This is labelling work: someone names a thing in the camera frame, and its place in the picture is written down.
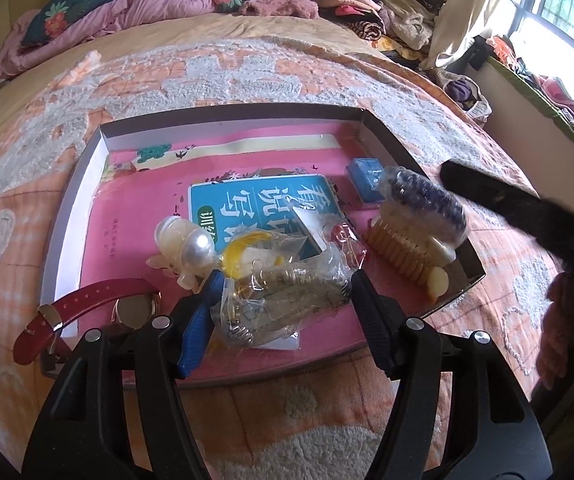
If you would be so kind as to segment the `clear bag of jewelry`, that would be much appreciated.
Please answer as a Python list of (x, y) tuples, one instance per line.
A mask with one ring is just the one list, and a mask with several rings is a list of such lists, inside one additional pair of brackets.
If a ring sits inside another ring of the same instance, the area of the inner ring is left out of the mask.
[(367, 248), (347, 220), (324, 214), (322, 235), (326, 246), (325, 256), (332, 266), (347, 273), (363, 268)]

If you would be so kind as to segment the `dark floral pillow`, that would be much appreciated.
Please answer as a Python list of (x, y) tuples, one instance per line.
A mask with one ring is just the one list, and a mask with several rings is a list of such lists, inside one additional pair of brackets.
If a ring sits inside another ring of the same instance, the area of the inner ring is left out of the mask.
[(43, 47), (70, 25), (111, 1), (113, 0), (49, 0), (30, 21), (21, 40), (21, 47)]

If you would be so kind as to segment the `pile of clothes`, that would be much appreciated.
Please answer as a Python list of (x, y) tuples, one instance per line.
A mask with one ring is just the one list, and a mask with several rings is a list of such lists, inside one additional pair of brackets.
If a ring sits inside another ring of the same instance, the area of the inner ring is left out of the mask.
[(444, 0), (312, 0), (325, 20), (351, 30), (389, 60), (417, 68), (427, 58)]

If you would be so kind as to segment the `pearl flower hair clip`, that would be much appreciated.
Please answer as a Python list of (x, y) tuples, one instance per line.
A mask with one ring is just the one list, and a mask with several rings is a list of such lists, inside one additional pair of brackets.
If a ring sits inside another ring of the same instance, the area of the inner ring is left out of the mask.
[(151, 269), (161, 270), (177, 285), (198, 292), (202, 281), (217, 265), (217, 251), (212, 236), (180, 216), (168, 216), (156, 226), (159, 254), (146, 260)]

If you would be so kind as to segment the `dark beaded scrunchie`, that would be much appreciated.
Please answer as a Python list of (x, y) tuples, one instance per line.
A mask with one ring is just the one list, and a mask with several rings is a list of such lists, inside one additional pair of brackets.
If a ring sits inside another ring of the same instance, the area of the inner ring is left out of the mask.
[(412, 226), (452, 247), (464, 242), (468, 233), (464, 207), (422, 174), (402, 166), (386, 167), (377, 190), (383, 196), (381, 218)]

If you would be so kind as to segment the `pink purple duvet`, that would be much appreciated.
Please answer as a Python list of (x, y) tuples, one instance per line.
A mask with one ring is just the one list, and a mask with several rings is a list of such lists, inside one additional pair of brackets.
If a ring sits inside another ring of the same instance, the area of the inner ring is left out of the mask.
[(90, 11), (40, 47), (23, 47), (21, 40), (35, 13), (16, 21), (0, 48), (0, 84), (83, 42), (140, 25), (176, 18), (193, 18), (217, 10), (212, 0), (112, 0)]

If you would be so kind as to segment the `cream claw hair clip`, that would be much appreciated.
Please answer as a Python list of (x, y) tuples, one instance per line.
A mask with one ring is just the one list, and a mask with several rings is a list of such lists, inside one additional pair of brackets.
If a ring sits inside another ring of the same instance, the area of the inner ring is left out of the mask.
[(429, 226), (421, 220), (421, 216), (409, 207), (386, 200), (380, 205), (379, 216), (395, 240), (412, 252), (415, 258), (440, 268), (455, 260), (455, 249), (430, 233)]

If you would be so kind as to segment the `red strap wristwatch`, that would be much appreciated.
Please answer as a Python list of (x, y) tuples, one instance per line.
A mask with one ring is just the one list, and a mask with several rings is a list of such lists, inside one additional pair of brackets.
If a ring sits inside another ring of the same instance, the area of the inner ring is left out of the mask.
[(131, 299), (144, 299), (153, 310), (160, 304), (161, 292), (145, 278), (114, 278), (86, 285), (50, 304), (41, 304), (14, 342), (14, 362), (29, 365), (40, 359), (44, 373), (57, 373), (56, 367), (73, 352), (63, 340), (63, 330), (107, 304), (116, 307), (121, 300)]

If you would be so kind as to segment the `tan bed sheet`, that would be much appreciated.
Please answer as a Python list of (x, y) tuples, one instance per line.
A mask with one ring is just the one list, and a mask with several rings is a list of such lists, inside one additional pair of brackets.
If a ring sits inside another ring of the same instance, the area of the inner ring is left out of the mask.
[(318, 18), (287, 18), (287, 16), (235, 16), (205, 14), (195, 18), (179, 18), (133, 27), (113, 35), (82, 42), (37, 65), (24, 73), (22, 84), (31, 76), (40, 78), (37, 88), (44, 89), (48, 82), (70, 70), (93, 50), (104, 62), (124, 55), (138, 54), (166, 46), (211, 44), (234, 38), (276, 38), (298, 40), (306, 44), (341, 54), (358, 54), (383, 58), (383, 55), (354, 32), (330, 21)]

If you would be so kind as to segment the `clear bag with gold chain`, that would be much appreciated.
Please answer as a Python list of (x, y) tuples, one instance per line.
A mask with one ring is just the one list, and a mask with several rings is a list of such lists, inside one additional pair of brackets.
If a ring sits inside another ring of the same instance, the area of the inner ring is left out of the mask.
[(211, 311), (214, 327), (231, 348), (259, 348), (289, 337), (349, 304), (353, 273), (345, 255), (329, 246), (308, 259), (226, 278)]

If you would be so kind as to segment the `small blue box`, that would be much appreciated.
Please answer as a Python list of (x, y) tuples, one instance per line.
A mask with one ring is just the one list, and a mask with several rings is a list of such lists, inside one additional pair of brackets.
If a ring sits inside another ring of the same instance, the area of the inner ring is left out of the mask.
[(378, 204), (383, 201), (383, 195), (378, 191), (383, 165), (377, 158), (353, 158), (347, 166), (347, 172), (363, 203)]

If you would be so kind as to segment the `orange white patterned quilt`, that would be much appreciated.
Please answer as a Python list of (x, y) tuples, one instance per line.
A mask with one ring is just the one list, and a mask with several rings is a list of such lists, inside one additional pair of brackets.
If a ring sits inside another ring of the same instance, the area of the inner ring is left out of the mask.
[[(457, 158), (528, 179), (484, 130), (409, 70), (339, 42), (239, 37), (138, 48), (116, 37), (0, 90), (0, 450), (19, 465), (49, 380), (11, 347), (37, 307), (47, 237), (74, 162), (105, 122), (195, 106), (297, 102), (366, 108), (429, 174)], [(360, 350), (317, 370), (189, 390), (191, 427), (224, 479), (360, 479), (394, 385)]]

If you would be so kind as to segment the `floral laundry bag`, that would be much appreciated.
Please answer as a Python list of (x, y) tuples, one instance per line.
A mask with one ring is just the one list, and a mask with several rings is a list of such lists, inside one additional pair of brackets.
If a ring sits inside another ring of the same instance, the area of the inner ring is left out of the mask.
[(428, 78), (452, 99), (479, 126), (484, 126), (492, 114), (492, 107), (478, 84), (466, 75), (433, 68)]

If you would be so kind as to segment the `cream curtain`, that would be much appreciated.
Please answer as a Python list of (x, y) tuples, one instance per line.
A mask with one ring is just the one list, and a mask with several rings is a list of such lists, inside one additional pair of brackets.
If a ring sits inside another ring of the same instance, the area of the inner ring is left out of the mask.
[(520, 0), (447, 0), (435, 20), (427, 58), (421, 70), (444, 68), (459, 58), (477, 36), (490, 37), (510, 26)]

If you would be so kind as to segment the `clothes on window sill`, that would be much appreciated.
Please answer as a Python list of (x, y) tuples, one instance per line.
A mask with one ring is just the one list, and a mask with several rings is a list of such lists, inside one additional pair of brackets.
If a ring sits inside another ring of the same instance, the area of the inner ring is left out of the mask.
[(508, 40), (485, 40), (487, 62), (541, 115), (549, 118), (574, 144), (574, 99), (560, 78), (534, 75), (517, 58)]

